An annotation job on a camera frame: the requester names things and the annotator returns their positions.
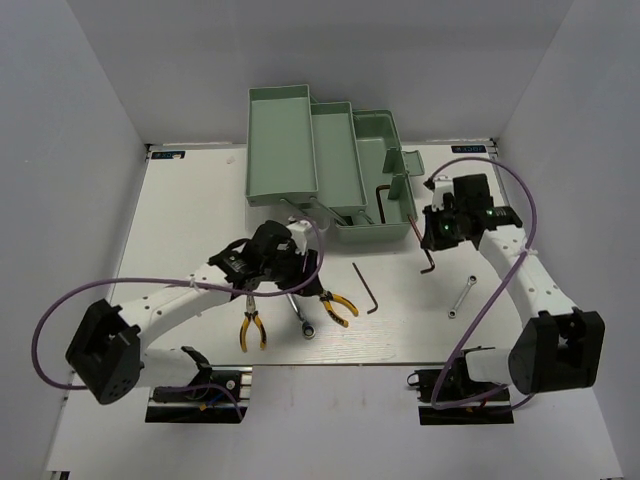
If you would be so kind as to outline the straight brown hex key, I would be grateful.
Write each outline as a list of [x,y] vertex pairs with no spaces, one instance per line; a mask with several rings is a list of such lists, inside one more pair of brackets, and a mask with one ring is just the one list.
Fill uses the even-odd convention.
[[414,218],[414,216],[410,213],[407,214],[407,218],[408,221],[416,235],[416,238],[418,239],[418,243],[419,246],[421,248],[421,250],[423,251],[423,253],[426,255],[426,258],[428,260],[429,266],[427,268],[424,268],[422,270],[420,270],[420,274],[421,275],[425,275],[425,274],[429,274],[431,272],[433,272],[436,269],[436,263],[433,259],[433,256],[431,254],[431,252],[429,251],[429,249],[425,246],[424,244],[424,235],[421,233],[416,220]]

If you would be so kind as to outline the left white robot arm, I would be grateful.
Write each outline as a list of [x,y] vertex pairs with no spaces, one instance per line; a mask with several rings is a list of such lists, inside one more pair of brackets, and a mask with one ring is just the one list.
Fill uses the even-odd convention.
[[213,386],[206,357],[190,346],[162,350],[154,342],[214,307],[257,294],[263,283],[275,284],[277,295],[303,291],[319,272],[323,251],[309,243],[320,238],[308,218],[268,220],[186,279],[164,280],[161,289],[119,305],[99,300],[85,312],[66,359],[102,405],[136,387],[202,398]]

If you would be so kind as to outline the bent brown hex key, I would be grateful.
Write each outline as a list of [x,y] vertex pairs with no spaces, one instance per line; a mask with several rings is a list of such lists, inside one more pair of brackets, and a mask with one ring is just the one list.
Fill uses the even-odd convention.
[[386,216],[385,216],[385,212],[384,212],[384,203],[383,203],[383,199],[382,199],[382,193],[385,191],[389,191],[391,188],[391,186],[389,184],[383,184],[383,185],[379,185],[376,187],[375,189],[375,196],[376,196],[376,202],[377,202],[377,207],[378,207],[378,211],[379,211],[379,217],[380,217],[380,223],[381,224],[385,224],[386,223]]

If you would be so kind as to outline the green cantilever toolbox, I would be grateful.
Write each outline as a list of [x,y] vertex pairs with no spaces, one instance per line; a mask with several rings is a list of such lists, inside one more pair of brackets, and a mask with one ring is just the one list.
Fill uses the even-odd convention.
[[[248,92],[245,198],[251,207],[289,205],[331,219],[346,244],[402,240],[418,218],[412,180],[424,174],[419,151],[401,144],[386,109],[319,102],[308,85]],[[382,193],[380,223],[375,189]]]

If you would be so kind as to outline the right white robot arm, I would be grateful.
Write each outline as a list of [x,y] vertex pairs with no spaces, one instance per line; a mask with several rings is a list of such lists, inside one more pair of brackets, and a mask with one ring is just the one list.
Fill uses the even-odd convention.
[[483,174],[431,178],[430,205],[424,208],[426,252],[463,242],[493,267],[499,287],[481,308],[484,317],[503,292],[519,314],[522,330],[507,349],[466,349],[460,340],[438,376],[431,404],[437,409],[481,401],[509,386],[531,396],[594,385],[605,324],[595,311],[580,309],[552,279],[530,247],[515,210],[497,206]]

